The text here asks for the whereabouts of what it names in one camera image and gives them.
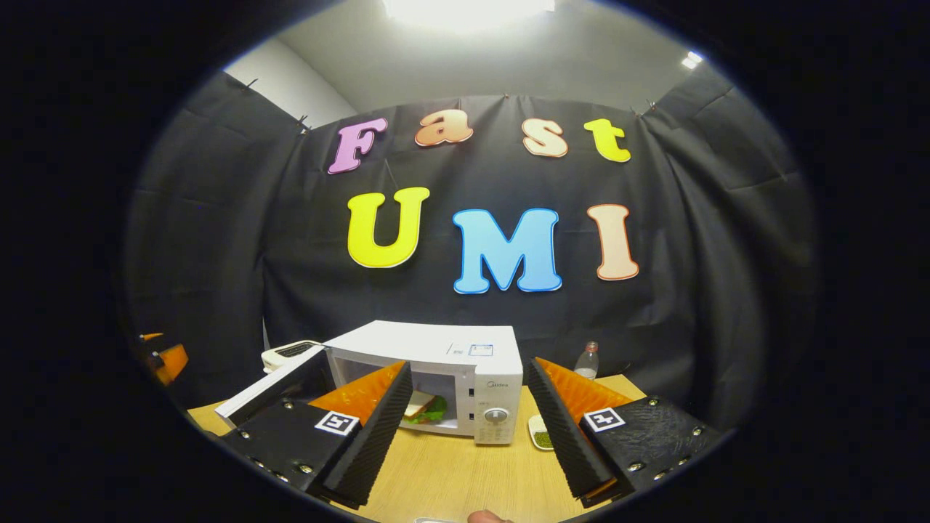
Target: ceiling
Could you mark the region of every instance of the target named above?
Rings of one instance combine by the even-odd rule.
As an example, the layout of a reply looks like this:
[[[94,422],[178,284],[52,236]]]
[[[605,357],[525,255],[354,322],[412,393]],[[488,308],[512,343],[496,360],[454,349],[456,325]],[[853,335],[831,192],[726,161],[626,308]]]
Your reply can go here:
[[[642,112],[690,73],[684,44],[589,0],[556,0],[554,12],[473,34],[388,18],[381,0],[347,0],[279,39],[359,113],[502,93]]]

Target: white microwave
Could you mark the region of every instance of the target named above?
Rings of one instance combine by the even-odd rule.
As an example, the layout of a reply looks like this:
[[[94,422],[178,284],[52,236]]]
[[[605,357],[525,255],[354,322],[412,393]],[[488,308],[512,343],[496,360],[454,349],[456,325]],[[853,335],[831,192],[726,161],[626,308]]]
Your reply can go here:
[[[262,357],[266,371],[310,345],[294,342],[266,351]],[[512,327],[378,320],[323,346],[336,387],[405,360],[410,362],[414,390],[445,399],[447,408],[441,420],[401,421],[402,428],[471,436],[476,444],[508,445],[513,441],[523,364]],[[271,371],[267,378],[278,372]]]

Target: water bottle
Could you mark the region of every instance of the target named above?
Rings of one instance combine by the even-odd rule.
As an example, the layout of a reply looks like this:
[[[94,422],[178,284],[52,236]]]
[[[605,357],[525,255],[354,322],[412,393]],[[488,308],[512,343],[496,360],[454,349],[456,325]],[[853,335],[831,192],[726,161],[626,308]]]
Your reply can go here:
[[[588,342],[575,364],[575,372],[593,380],[597,376],[597,342]]]

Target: orange object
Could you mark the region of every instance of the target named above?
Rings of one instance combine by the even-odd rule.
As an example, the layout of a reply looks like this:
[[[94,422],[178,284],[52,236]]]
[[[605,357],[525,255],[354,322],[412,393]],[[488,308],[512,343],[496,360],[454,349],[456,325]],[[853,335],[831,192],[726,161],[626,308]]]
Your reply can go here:
[[[340,388],[320,396],[310,405],[319,409],[334,410],[341,414],[349,414],[357,417],[362,426],[368,422],[378,402],[388,392],[388,387],[393,383],[397,373],[404,366],[403,361],[378,369],[371,374],[363,376],[354,382],[342,385]]]
[[[170,349],[159,353],[159,357],[165,364],[155,370],[155,376],[162,382],[162,385],[168,385],[175,381],[180,372],[187,366],[187,352],[184,351],[184,345],[180,343]]]
[[[536,358],[536,361],[546,371],[546,375],[552,381],[552,386],[555,387],[555,392],[559,394],[568,413],[575,420],[575,425],[581,422],[581,417],[585,412],[618,407],[632,402],[632,399],[623,394],[614,392],[598,382],[589,380],[551,361],[546,361],[541,357]]]

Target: microwave control knob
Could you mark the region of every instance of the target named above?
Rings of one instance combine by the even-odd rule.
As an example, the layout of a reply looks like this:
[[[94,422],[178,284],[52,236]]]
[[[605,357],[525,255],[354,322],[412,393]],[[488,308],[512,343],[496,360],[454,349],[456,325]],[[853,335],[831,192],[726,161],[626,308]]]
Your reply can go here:
[[[510,414],[505,409],[488,409],[485,410],[485,419],[491,423],[503,423],[507,420],[507,416]]]

